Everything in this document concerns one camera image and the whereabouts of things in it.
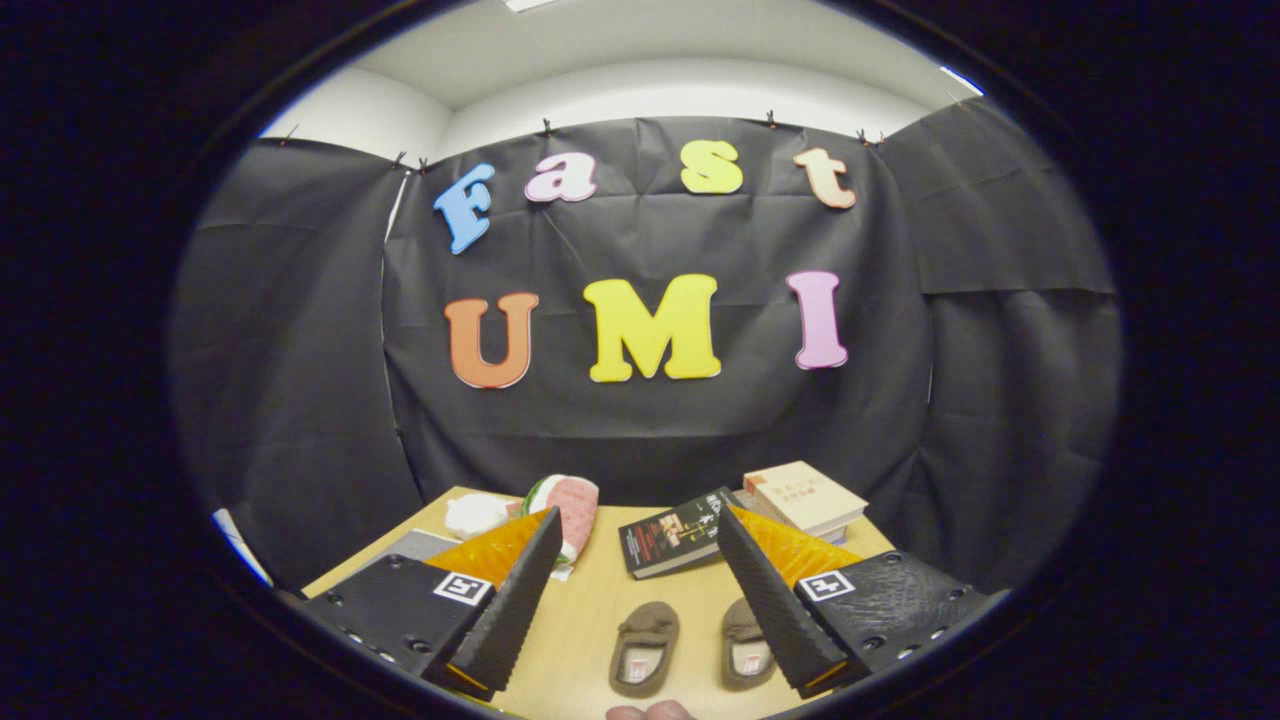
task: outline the foam letter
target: foam letter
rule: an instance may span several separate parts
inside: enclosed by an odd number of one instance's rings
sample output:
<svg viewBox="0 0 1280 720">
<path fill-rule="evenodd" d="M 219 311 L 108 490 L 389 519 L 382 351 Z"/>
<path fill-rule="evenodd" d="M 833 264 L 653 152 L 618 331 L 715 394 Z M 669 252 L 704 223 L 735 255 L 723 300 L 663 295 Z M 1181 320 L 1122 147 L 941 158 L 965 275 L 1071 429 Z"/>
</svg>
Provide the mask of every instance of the foam letter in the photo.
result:
<svg viewBox="0 0 1280 720">
<path fill-rule="evenodd" d="M 737 149 L 723 140 L 694 140 L 680 151 L 680 179 L 689 192 L 728 195 L 742 187 Z"/>
<path fill-rule="evenodd" d="M 849 351 L 840 345 L 833 300 L 840 278 L 831 273 L 810 270 L 787 275 L 787 284 L 800 299 L 804 346 L 796 354 L 796 365 L 804 370 L 844 365 L 849 360 Z"/>
<path fill-rule="evenodd" d="M 544 158 L 535 168 L 539 173 L 525 186 L 525 197 L 534 202 L 550 202 L 561 199 L 570 202 L 586 200 L 595 195 L 591 173 L 595 172 L 595 158 L 586 152 L 563 152 Z"/>
<path fill-rule="evenodd" d="M 671 343 L 667 377 L 712 378 L 721 363 L 712 354 L 712 295 L 716 278 L 680 275 L 671 281 L 653 315 L 640 302 L 631 283 L 621 279 L 594 282 L 582 297 L 595 305 L 596 364 L 591 379 L 620 383 L 631 378 L 631 365 L 622 359 L 626 343 L 640 373 L 652 378 Z"/>
<path fill-rule="evenodd" d="M 489 219 L 477 218 L 475 210 L 483 213 L 489 209 L 489 188 L 484 186 L 484 181 L 492 177 L 493 165 L 480 163 L 435 199 L 433 208 L 443 211 L 444 222 L 449 223 L 449 232 L 453 234 L 449 250 L 454 255 L 480 240 L 489 229 Z"/>
<path fill-rule="evenodd" d="M 822 147 L 805 150 L 794 159 L 796 165 L 809 173 L 809 187 L 824 205 L 844 210 L 852 208 L 854 202 L 858 201 L 852 190 L 844 190 L 836 182 L 836 174 L 845 172 L 845 164 L 840 160 L 832 160 Z"/>
<path fill-rule="evenodd" d="M 490 365 L 480 356 L 480 316 L 489 309 L 484 300 L 454 300 L 444 306 L 449 319 L 449 360 L 458 379 L 471 387 L 502 388 L 520 382 L 529 372 L 529 314 L 538 307 L 538 296 L 513 292 L 498 300 L 507 314 L 507 359 Z"/>
</svg>

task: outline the letter i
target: letter i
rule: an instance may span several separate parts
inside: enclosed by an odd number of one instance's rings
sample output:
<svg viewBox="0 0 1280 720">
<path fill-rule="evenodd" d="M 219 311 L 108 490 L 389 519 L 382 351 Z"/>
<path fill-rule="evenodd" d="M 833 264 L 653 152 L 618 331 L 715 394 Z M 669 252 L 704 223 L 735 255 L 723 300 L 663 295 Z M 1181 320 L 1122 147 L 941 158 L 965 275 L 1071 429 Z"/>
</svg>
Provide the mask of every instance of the letter i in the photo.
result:
<svg viewBox="0 0 1280 720">
<path fill-rule="evenodd" d="M 818 270 L 787 275 L 787 286 L 800 300 L 804 346 L 796 354 L 796 365 L 803 370 L 838 368 L 849 360 L 836 327 L 835 291 L 838 284 L 840 278 L 835 274 Z"/>
</svg>

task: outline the book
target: book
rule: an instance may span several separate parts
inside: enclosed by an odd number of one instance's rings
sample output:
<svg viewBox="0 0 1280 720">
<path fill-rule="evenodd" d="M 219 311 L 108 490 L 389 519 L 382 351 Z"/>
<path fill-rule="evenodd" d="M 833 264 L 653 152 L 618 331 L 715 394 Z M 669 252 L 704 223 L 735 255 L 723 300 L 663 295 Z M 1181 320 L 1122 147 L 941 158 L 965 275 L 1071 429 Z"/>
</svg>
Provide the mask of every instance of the book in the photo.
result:
<svg viewBox="0 0 1280 720">
<path fill-rule="evenodd" d="M 746 473 L 742 489 L 760 514 L 832 543 L 844 542 L 845 525 L 868 505 L 803 460 Z"/>
<path fill-rule="evenodd" d="M 721 487 L 618 528 L 627 571 L 640 580 L 718 552 L 716 534 L 724 505 L 742 506 L 728 488 Z"/>
</svg>

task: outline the white wall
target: white wall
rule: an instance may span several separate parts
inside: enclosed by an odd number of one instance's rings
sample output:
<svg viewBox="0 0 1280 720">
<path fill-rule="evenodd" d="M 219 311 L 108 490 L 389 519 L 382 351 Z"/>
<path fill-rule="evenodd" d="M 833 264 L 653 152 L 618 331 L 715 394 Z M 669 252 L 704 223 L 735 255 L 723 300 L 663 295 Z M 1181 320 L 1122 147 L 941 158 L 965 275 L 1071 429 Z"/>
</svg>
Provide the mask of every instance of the white wall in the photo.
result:
<svg viewBox="0 0 1280 720">
<path fill-rule="evenodd" d="M 879 137 L 929 113 L 836 76 L 750 60 L 672 59 L 590 68 L 524 85 L 452 111 L 402 82 L 347 68 L 316 86 L 262 133 L 431 163 L 552 127 L 671 115 L 719 115 Z"/>
<path fill-rule="evenodd" d="M 378 73 L 348 67 L 317 85 L 275 119 L 262 137 L 319 140 L 403 163 L 438 160 L 436 146 L 453 111 L 434 97 Z"/>
<path fill-rule="evenodd" d="M 750 60 L 672 59 L 563 74 L 500 92 L 454 113 L 438 154 L 552 128 L 622 118 L 722 115 L 844 135 L 886 136 L 929 113 L 922 105 L 836 76 Z"/>
</svg>

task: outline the plush toy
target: plush toy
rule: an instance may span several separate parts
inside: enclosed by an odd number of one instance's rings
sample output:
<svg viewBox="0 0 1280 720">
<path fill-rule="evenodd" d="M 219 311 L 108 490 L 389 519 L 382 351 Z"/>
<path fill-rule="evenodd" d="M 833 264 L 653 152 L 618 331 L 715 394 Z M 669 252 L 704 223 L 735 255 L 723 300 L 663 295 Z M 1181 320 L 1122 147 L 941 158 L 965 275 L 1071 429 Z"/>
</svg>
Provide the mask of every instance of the plush toy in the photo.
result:
<svg viewBox="0 0 1280 720">
<path fill-rule="evenodd" d="M 466 541 L 488 533 L 509 519 L 506 500 L 471 493 L 449 501 L 449 509 L 444 512 L 444 527 Z"/>
<path fill-rule="evenodd" d="M 563 544 L 557 565 L 571 565 L 581 555 L 582 547 L 595 527 L 595 507 L 600 488 L 585 478 L 547 475 L 538 480 L 525 501 L 520 515 L 531 515 L 552 506 L 561 509 L 561 534 Z"/>
</svg>

